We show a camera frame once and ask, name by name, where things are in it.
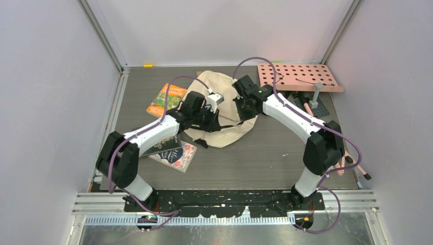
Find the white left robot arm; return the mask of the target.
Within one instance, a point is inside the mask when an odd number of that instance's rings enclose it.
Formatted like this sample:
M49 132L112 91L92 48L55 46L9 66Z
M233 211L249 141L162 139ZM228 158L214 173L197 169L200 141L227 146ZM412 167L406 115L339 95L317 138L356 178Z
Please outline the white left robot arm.
M204 96L192 91L161 119L126 134L110 133L95 163L96 169L115 186L135 196L142 210L153 210L157 199L152 194L153 187L138 174L140 156L162 140L190 128L205 132L221 130L218 105L223 101L220 93Z

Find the orange green paperback book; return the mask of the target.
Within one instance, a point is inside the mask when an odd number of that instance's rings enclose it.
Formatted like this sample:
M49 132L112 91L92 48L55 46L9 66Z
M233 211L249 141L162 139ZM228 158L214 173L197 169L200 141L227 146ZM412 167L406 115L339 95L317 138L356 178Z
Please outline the orange green paperback book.
M176 108L182 101L187 89L181 88L168 83L161 89L151 104L147 107L146 112L155 117L162 117L166 110Z

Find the cream canvas backpack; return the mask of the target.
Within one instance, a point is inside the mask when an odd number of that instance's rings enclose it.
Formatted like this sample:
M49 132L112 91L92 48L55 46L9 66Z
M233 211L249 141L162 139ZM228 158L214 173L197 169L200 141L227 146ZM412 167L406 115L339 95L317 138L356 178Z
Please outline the cream canvas backpack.
M185 130L184 133L192 140L204 140L208 146L224 148L251 131L257 121L257 117L241 122L236 104L233 99L237 96L236 90L232 87L232 78L220 72L210 70L203 71L198 75L215 93L220 93L224 101L218 105L219 123L225 129L217 132L204 132L196 129Z

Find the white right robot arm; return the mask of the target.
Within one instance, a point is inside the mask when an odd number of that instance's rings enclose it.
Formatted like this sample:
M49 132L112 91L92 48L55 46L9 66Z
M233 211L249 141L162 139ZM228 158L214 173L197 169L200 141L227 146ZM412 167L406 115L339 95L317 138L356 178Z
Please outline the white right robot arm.
M324 122L307 114L271 85L260 87L249 76L234 79L232 86L237 92L234 102L241 120L259 114L272 117L294 132L305 144L305 168L289 195L294 207L305 209L311 204L323 176L345 154L340 125L334 120Z

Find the patterned book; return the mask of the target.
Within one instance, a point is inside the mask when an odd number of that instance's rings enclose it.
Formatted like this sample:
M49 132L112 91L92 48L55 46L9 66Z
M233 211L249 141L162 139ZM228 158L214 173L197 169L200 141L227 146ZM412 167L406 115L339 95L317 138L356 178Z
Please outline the patterned book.
M197 147L183 140L181 140L180 143L181 148L149 155L148 157L182 173L185 173L195 153L197 152Z

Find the black moon cover book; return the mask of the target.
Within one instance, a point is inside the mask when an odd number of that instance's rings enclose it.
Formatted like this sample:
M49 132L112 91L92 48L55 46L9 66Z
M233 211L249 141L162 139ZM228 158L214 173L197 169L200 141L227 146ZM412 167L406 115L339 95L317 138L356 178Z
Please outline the black moon cover book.
M182 148L181 137L180 135L176 135L166 138L155 144L154 146L150 147L143 154L141 154L141 157L155 155L165 151L177 150L179 148Z

